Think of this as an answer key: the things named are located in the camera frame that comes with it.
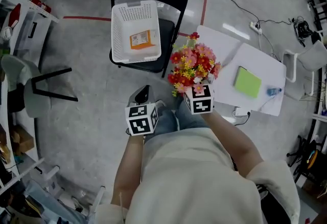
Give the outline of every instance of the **cardboard box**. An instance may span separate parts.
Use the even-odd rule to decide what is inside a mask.
[[[34,148],[33,137],[24,130],[20,125],[13,126],[10,132],[13,140],[13,151],[17,156]]]

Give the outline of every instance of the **red flower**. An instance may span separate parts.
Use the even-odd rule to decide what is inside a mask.
[[[196,71],[195,76],[202,78],[203,77],[203,72],[202,71]]]
[[[178,82],[180,75],[179,74],[168,74],[168,81],[171,84],[175,84]]]
[[[173,64],[177,64],[180,61],[180,58],[182,57],[182,55],[179,52],[175,52],[171,57],[171,61]]]
[[[185,87],[191,86],[191,80],[184,76],[180,77],[178,82],[182,83]]]
[[[197,65],[202,65],[204,67],[204,65],[206,65],[206,64],[209,66],[209,58],[208,57],[204,56],[204,57],[198,58]]]
[[[206,71],[209,71],[211,69],[211,65],[209,63],[203,64],[202,66]]]
[[[191,39],[197,39],[197,38],[199,38],[200,36],[198,35],[198,33],[197,32],[193,32],[191,35],[190,35],[190,38]]]
[[[215,66],[213,67],[213,69],[210,71],[210,73],[214,75],[215,79],[218,78],[220,68],[221,68],[221,64],[219,62],[219,63],[216,63]]]

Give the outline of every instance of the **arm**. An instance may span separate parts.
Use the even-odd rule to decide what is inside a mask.
[[[235,161],[241,176],[246,177],[251,169],[263,161],[251,139],[215,110],[202,114],[202,117]]]
[[[120,206],[121,193],[122,206],[129,209],[141,181],[142,154],[143,136],[130,136],[114,180],[111,204]]]

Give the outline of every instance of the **concrete floor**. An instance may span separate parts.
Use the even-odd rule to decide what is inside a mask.
[[[313,17],[306,0],[235,0],[260,19],[275,21],[303,16],[314,30]],[[60,166],[67,182],[96,192],[106,186],[105,200],[112,192],[113,181],[128,136],[124,108],[129,96],[140,86],[150,84],[157,98],[173,103],[171,87],[159,74],[121,68],[109,60],[110,22],[85,19],[62,19],[64,16],[111,17],[110,0],[45,0],[60,22],[55,24],[44,46],[42,72],[70,66],[73,72],[49,80],[51,90],[74,92],[79,102],[52,100],[52,109],[38,119],[40,154],[52,165]],[[181,32],[196,31],[201,22],[204,0],[189,0]],[[165,7],[159,16],[165,15]],[[170,16],[176,11],[168,10]],[[255,17],[240,10],[230,0],[207,0],[204,25],[259,48],[258,36],[249,28]],[[248,34],[247,40],[223,28],[223,24]],[[292,26],[262,23],[263,33],[275,51],[304,48]],[[179,36],[178,44],[185,42]],[[267,40],[261,39],[264,52],[270,54]],[[233,107],[220,104],[216,109],[231,117]],[[310,128],[314,102],[284,97],[279,117],[252,112],[249,121],[240,126],[254,141],[264,159],[286,159],[298,134],[305,136]]]

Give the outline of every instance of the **white basket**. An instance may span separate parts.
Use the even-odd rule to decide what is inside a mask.
[[[152,47],[132,50],[130,36],[150,30]],[[112,7],[111,13],[112,60],[121,63],[155,61],[161,56],[160,31],[155,1],[122,3]]]

